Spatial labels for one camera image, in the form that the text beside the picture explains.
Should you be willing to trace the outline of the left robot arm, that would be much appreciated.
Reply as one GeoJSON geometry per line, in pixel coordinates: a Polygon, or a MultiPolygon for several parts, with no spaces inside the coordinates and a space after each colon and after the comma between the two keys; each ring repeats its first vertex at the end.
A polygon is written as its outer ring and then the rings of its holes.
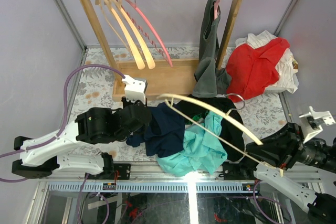
{"type": "Polygon", "coordinates": [[[14,149],[20,152],[12,163],[12,173],[25,179],[40,179],[57,172],[80,172],[89,179],[114,179],[113,157],[102,152],[94,156],[72,155],[78,147],[123,142],[133,133],[145,130],[152,113],[146,103],[122,99],[123,107],[90,108],[57,131],[39,138],[18,136],[14,149]]]}

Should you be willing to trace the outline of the cream plastic hanger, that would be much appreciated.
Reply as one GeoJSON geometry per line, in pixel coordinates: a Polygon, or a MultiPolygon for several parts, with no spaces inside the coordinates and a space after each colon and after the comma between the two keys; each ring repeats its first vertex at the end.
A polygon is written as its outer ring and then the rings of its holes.
{"type": "Polygon", "coordinates": [[[233,148],[234,150],[240,152],[243,157],[248,157],[249,159],[251,159],[254,162],[257,162],[258,164],[261,164],[263,166],[266,166],[267,168],[270,169],[275,169],[276,171],[279,172],[279,175],[281,177],[284,177],[284,170],[281,168],[276,168],[274,166],[272,166],[271,164],[265,162],[265,161],[259,161],[256,158],[252,157],[251,155],[249,155],[248,153],[246,153],[245,151],[240,150],[238,147],[234,146],[233,144],[229,143],[228,141],[226,141],[225,139],[221,138],[220,136],[216,135],[215,133],[211,132],[210,130],[208,130],[206,127],[201,126],[199,123],[197,123],[195,120],[193,120],[191,117],[187,116],[186,114],[184,114],[182,111],[178,110],[177,108],[174,107],[174,99],[178,99],[181,101],[186,101],[188,103],[200,106],[210,112],[213,112],[219,116],[221,116],[224,120],[226,120],[227,122],[229,122],[231,125],[233,125],[235,128],[241,130],[243,133],[245,133],[251,140],[254,141],[254,143],[256,143],[258,146],[263,145],[263,143],[261,142],[260,139],[258,139],[258,137],[252,133],[248,128],[246,128],[245,126],[243,126],[240,122],[238,122],[236,119],[234,119],[233,117],[231,117],[230,111],[228,112],[223,112],[217,108],[215,108],[214,106],[205,103],[203,101],[194,99],[194,98],[190,98],[190,97],[186,97],[183,95],[178,95],[178,94],[172,94],[172,93],[162,93],[160,95],[157,96],[158,100],[164,100],[165,104],[172,109],[173,111],[175,111],[176,113],[178,113],[179,115],[181,115],[182,117],[184,117],[185,119],[187,119],[188,121],[192,122],[193,124],[199,126],[200,128],[202,128],[203,130],[205,130],[206,132],[208,132],[209,134],[211,134],[212,136],[218,138],[221,142],[227,144],[229,147],[233,148]]]}

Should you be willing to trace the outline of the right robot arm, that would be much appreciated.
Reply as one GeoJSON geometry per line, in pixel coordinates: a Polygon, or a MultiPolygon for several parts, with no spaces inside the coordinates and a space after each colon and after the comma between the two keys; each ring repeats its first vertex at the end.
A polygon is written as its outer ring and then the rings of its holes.
{"type": "Polygon", "coordinates": [[[296,203],[313,223],[335,223],[335,196],[304,186],[319,182],[318,169],[335,173],[335,146],[318,137],[303,140],[303,129],[287,123],[262,145],[247,144],[249,156],[239,163],[223,163],[222,175],[225,180],[261,180],[296,203]]]}

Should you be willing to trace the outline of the navy blue t-shirt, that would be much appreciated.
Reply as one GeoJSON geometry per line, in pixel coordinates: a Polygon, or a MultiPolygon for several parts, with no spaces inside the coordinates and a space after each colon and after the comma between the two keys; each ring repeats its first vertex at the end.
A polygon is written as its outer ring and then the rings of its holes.
{"type": "Polygon", "coordinates": [[[152,120],[145,131],[128,137],[126,144],[138,147],[145,144],[146,155],[164,158],[183,150],[185,122],[182,116],[165,103],[150,106],[152,120]]]}

